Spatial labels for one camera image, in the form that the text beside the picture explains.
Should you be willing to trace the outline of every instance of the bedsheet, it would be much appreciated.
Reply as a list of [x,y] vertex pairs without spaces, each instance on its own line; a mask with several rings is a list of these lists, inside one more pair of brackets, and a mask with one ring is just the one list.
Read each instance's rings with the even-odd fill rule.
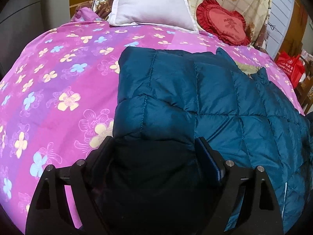
[[[0,82],[0,203],[22,232],[43,169],[70,166],[112,135],[118,59],[128,46],[213,53],[221,47],[240,63],[266,67],[269,79],[303,113],[287,76],[264,53],[226,45],[207,33],[111,28],[97,17],[82,13],[79,22],[34,39]],[[66,192],[78,227],[70,188]]]

